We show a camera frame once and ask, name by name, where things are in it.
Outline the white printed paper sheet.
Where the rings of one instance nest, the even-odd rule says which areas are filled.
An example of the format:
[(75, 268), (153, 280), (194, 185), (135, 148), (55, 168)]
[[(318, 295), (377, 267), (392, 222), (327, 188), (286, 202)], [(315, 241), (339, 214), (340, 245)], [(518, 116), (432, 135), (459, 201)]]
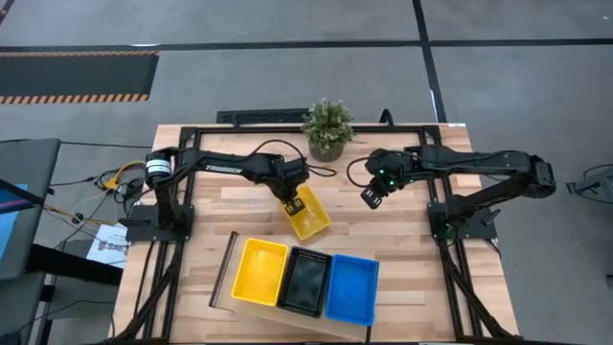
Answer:
[(92, 241), (86, 259), (123, 269), (129, 249), (126, 227), (121, 224), (102, 225)]

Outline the blue plastic basket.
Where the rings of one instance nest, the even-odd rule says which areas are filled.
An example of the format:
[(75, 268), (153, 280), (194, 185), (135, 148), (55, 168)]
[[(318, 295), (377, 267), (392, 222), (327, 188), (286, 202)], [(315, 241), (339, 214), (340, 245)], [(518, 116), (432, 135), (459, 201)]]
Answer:
[(332, 257), (325, 315), (362, 326), (375, 322), (379, 262), (335, 254)]

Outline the black perforated floor strip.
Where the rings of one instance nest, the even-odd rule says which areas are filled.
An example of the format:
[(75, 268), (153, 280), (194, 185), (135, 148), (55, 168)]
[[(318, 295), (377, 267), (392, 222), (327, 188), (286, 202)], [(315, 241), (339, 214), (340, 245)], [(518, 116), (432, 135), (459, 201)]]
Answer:
[(216, 122), (233, 126), (302, 123), (308, 112), (308, 108), (224, 110), (217, 112)]

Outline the blue sheet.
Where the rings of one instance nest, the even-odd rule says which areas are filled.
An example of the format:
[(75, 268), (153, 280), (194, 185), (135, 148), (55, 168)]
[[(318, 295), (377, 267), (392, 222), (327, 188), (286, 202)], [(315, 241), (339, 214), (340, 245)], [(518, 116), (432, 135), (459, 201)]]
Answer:
[(18, 213), (32, 206), (28, 199), (0, 188), (0, 260), (8, 247)]

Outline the black power adapter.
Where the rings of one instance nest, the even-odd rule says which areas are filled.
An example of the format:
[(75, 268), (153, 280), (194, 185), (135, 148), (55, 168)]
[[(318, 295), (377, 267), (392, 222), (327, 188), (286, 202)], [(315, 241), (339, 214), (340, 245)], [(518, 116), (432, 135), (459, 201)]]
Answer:
[(128, 182), (120, 183), (117, 188), (117, 192), (121, 196), (122, 200), (128, 200), (142, 192), (143, 185), (143, 178), (134, 178)]

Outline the black plastic basket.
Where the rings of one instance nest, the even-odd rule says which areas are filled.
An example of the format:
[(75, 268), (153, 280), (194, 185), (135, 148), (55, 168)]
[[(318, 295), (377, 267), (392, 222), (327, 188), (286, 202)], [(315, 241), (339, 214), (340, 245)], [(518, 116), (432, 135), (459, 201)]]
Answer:
[(276, 306), (319, 318), (326, 299), (331, 261), (330, 254), (293, 246)]

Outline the yellow plastic basket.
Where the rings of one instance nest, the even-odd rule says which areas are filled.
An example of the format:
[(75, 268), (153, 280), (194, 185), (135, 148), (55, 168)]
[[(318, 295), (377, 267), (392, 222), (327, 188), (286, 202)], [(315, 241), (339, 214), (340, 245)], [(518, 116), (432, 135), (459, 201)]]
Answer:
[(304, 241), (327, 228), (331, 220), (325, 208), (308, 185), (300, 186), (297, 192), (297, 197), (303, 200), (305, 208), (292, 217), (285, 212), (284, 205), (282, 210), (289, 218), (291, 227), (297, 237)]
[(240, 257), (231, 296), (237, 300), (274, 307), (281, 290), (288, 252), (286, 244), (248, 238)]

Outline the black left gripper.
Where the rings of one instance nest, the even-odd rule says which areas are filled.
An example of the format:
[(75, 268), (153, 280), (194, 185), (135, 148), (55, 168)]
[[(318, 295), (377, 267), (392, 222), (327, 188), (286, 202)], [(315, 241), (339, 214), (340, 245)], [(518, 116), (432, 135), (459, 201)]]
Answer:
[(298, 187), (310, 178), (309, 173), (296, 176), (278, 178), (273, 182), (273, 195), (280, 201), (289, 201), (285, 204), (284, 210), (289, 216), (301, 212), (305, 204), (298, 195)]

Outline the green plant in ribbed pot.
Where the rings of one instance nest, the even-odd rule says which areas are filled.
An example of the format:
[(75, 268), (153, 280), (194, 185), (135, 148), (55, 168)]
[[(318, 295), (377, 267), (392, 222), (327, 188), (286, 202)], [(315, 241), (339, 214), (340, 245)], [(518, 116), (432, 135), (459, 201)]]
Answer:
[(341, 100), (322, 99), (313, 103), (303, 119), (302, 132), (310, 154), (317, 161), (337, 160), (354, 137), (352, 113)]

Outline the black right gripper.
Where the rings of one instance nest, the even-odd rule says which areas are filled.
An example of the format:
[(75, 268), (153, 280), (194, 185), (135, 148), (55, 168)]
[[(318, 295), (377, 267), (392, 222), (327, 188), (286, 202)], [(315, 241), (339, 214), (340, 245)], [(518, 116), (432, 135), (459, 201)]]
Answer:
[(388, 196), (406, 186), (405, 166), (403, 164), (367, 164), (367, 171), (372, 175), (368, 188), (360, 196), (371, 209), (381, 204), (380, 196)]

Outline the grey stand base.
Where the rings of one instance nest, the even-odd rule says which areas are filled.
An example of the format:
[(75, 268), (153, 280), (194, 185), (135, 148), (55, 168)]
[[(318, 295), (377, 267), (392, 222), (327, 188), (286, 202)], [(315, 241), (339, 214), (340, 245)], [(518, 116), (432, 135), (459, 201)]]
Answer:
[(571, 195), (613, 205), (613, 163), (588, 168), (581, 181), (567, 183), (566, 188)]

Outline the dark grey desk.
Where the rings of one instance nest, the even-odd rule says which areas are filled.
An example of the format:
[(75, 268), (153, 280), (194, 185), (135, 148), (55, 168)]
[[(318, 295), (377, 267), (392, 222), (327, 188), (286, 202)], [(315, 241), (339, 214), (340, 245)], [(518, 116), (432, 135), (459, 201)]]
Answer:
[[(38, 139), (0, 143), (0, 179), (14, 185), (27, 184), (28, 191), (45, 199), (52, 180), (60, 140)], [(0, 280), (10, 280), (26, 271), (42, 207), (21, 210), (0, 255)]]

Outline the black mat orange hazard stripes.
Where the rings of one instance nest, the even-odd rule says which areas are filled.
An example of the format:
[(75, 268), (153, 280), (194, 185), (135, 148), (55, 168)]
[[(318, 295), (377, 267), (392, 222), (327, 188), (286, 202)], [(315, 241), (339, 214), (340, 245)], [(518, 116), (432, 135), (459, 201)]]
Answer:
[(148, 100), (158, 51), (0, 53), (0, 104)]

